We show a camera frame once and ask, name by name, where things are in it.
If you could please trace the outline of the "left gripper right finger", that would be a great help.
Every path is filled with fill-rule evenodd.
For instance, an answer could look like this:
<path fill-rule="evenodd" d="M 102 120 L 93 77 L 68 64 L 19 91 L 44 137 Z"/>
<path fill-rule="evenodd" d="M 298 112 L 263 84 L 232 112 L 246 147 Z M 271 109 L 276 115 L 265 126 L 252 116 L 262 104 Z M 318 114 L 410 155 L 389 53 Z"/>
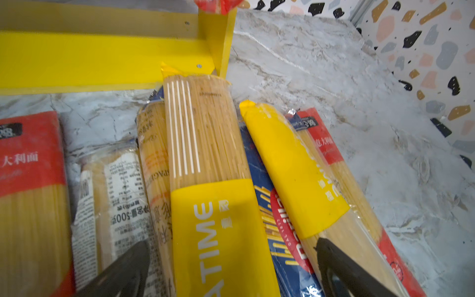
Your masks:
<path fill-rule="evenodd" d="M 320 238 L 315 247 L 320 284 L 327 297 L 394 297 L 330 240 Z"/>

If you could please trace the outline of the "clear bag white label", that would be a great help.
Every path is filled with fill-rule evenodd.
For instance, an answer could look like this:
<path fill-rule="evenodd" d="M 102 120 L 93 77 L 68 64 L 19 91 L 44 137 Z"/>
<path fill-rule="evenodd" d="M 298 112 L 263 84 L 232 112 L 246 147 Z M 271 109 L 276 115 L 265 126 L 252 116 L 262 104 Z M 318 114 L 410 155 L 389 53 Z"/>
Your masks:
<path fill-rule="evenodd" d="M 136 142 L 98 149 L 79 163 L 79 199 L 71 225 L 76 288 L 84 288 L 134 244 L 146 241 L 150 266 L 144 295 L 163 297 L 164 277 Z"/>

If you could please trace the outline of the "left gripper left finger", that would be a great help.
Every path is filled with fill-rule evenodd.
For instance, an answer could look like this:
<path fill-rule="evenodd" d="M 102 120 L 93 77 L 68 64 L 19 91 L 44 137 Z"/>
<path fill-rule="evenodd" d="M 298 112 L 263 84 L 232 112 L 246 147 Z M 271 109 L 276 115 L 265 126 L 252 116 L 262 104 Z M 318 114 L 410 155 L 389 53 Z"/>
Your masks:
<path fill-rule="evenodd" d="M 142 297 L 150 267 L 149 244 L 143 240 L 117 258 L 79 290 L 76 297 Z"/>

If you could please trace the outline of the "yellow Pastatime bag tall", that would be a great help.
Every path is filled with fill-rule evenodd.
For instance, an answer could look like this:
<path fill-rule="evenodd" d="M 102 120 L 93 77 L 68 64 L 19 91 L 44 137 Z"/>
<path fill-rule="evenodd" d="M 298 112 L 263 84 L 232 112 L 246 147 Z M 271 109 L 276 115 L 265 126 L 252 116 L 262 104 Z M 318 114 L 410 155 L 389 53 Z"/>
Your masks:
<path fill-rule="evenodd" d="M 226 79 L 162 66 L 179 297 L 277 297 Z"/>

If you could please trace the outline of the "clear spaghetti bag Chinese text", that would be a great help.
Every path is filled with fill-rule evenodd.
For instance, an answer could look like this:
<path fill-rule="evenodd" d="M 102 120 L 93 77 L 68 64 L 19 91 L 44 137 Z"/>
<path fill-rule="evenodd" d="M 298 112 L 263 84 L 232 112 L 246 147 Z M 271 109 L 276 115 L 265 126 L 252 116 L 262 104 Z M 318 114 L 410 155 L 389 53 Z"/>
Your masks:
<path fill-rule="evenodd" d="M 154 90 L 136 117 L 137 142 L 166 297 L 175 297 L 167 129 L 163 89 Z"/>

